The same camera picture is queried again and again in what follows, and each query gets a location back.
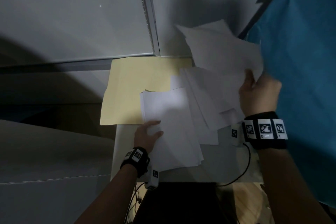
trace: desk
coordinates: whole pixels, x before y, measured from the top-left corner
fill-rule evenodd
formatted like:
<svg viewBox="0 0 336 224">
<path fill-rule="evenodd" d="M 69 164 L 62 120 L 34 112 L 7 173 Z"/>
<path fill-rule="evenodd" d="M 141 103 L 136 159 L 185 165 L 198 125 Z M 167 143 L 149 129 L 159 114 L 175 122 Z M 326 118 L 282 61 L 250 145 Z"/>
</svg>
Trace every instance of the desk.
<svg viewBox="0 0 336 224">
<path fill-rule="evenodd" d="M 117 125 L 115 147 L 112 162 L 111 179 L 120 169 L 126 153 L 133 148 L 134 132 L 138 125 Z M 231 128 L 218 131 L 219 145 L 202 145 L 204 160 L 198 167 L 186 167 L 163 171 L 160 182 L 222 182 L 229 183 L 236 179 L 246 169 L 249 153 L 245 146 L 235 147 L 231 143 Z M 251 150 L 251 163 L 246 174 L 239 182 L 262 182 L 256 153 Z M 144 175 L 137 182 L 148 181 Z"/>
</svg>

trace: wristband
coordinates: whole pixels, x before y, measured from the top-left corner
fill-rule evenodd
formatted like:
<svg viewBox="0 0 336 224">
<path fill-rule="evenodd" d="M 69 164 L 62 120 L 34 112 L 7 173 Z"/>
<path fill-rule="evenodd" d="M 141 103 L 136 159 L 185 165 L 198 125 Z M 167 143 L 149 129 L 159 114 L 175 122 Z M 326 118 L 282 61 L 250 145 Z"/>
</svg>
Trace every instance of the wristband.
<svg viewBox="0 0 336 224">
<path fill-rule="evenodd" d="M 148 170 L 150 158 L 148 158 L 147 151 L 142 147 L 134 147 L 131 151 L 129 151 L 124 161 L 122 162 L 120 168 L 122 168 L 126 164 L 131 164 L 134 166 L 138 172 L 138 178 L 144 175 Z"/>
<path fill-rule="evenodd" d="M 275 112 L 263 112 L 245 118 L 243 122 L 245 141 L 254 149 L 286 149 L 288 139 L 284 122 Z"/>
</svg>

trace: white desk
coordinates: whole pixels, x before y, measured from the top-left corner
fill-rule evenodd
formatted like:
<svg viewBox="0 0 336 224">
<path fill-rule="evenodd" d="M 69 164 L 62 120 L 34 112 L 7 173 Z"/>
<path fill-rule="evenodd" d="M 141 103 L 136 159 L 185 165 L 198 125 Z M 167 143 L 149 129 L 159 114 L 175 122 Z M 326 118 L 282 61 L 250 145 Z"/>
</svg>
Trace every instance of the white desk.
<svg viewBox="0 0 336 224">
<path fill-rule="evenodd" d="M 120 169 L 126 153 L 133 148 L 134 132 L 138 125 L 117 125 L 115 147 L 112 162 L 111 179 Z M 179 168 L 160 173 L 160 182 L 223 182 L 236 179 L 246 169 L 249 153 L 245 146 L 242 148 L 232 145 L 230 127 L 218 131 L 219 145 L 201 145 L 204 160 L 198 167 Z M 239 182 L 262 182 L 254 150 L 251 150 L 251 163 L 246 174 Z M 147 181 L 142 176 L 138 182 Z"/>
</svg>

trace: hand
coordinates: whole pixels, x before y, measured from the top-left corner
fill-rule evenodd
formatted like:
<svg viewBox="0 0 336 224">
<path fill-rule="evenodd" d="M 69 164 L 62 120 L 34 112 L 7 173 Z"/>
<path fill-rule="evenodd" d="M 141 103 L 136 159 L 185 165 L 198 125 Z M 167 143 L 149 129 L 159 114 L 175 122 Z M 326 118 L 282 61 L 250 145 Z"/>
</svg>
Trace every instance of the hand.
<svg viewBox="0 0 336 224">
<path fill-rule="evenodd" d="M 149 154 L 153 150 L 156 140 L 163 135 L 163 131 L 156 132 L 154 135 L 149 136 L 147 134 L 147 129 L 150 126 L 154 126 L 160 123 L 160 120 L 149 121 L 138 127 L 134 133 L 134 147 L 142 147 Z"/>
<path fill-rule="evenodd" d="M 239 89 L 240 107 L 245 116 L 275 111 L 281 82 L 264 73 L 255 82 L 251 70 L 247 69 L 245 73 L 245 81 Z"/>
</svg>

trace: blue cloth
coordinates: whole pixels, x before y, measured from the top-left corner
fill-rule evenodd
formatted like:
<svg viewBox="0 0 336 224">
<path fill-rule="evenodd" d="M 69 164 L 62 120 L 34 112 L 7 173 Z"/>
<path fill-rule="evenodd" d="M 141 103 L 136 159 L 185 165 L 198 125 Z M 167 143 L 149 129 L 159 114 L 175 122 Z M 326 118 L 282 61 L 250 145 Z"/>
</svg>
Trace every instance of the blue cloth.
<svg viewBox="0 0 336 224">
<path fill-rule="evenodd" d="M 317 199 L 336 207 L 336 0 L 273 0 L 249 31 L 283 83 L 277 113 Z"/>
</svg>

